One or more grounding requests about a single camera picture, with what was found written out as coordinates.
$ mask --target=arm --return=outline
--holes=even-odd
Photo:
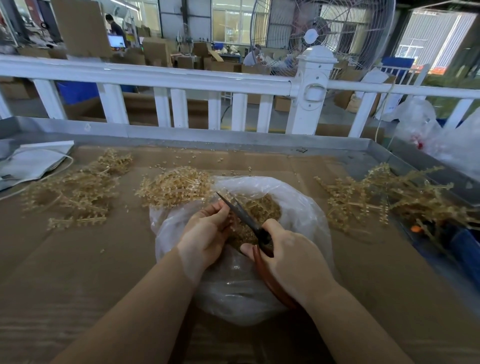
[[[412,363],[355,297],[336,283],[315,244],[272,219],[264,228],[272,235],[275,253],[273,258],[263,254],[264,261],[313,319],[337,363]],[[250,244],[241,250],[253,259]]]
[[[223,202],[196,213],[178,245],[52,364],[166,363],[205,269],[230,232]]]

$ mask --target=scissor blade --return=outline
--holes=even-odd
[[[243,207],[236,199],[234,199],[234,205],[225,197],[223,197],[220,193],[217,192],[216,194],[219,195],[220,198],[228,205],[228,207],[233,210],[233,212],[235,213],[235,215],[238,216],[241,222],[245,223],[250,229],[253,230],[253,232],[257,232],[259,230],[260,227],[258,226],[258,224],[255,222],[255,220],[253,220],[253,218],[248,214],[248,212],[243,209]]]

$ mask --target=railing post cap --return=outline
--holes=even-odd
[[[314,63],[332,63],[335,64],[338,60],[333,56],[331,50],[324,46],[313,46],[303,51],[301,55],[297,57],[299,60]]]

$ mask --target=scissors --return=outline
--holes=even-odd
[[[257,222],[249,215],[247,211],[245,211],[236,198],[232,197],[232,199],[229,201],[218,192],[217,195],[219,195],[220,198],[228,205],[228,207],[230,207],[240,221],[252,229],[253,233],[257,237],[258,245],[253,246],[253,258],[255,260],[255,267],[258,271],[258,274],[265,282],[268,289],[286,307],[291,309],[298,308],[299,304],[292,297],[290,297],[287,292],[285,292],[282,286],[280,286],[260,254],[260,250],[262,250],[266,256],[270,258],[273,258],[274,256],[273,242],[270,233],[257,224]]]

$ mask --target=brown scissor handle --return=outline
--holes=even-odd
[[[275,277],[272,275],[268,269],[265,261],[262,259],[260,254],[260,247],[258,245],[253,246],[253,258],[255,260],[255,267],[257,268],[258,274],[265,282],[265,285],[273,293],[273,295],[286,307],[289,309],[296,309],[299,307],[298,303],[290,297],[290,295],[285,292],[280,283],[277,282]]]

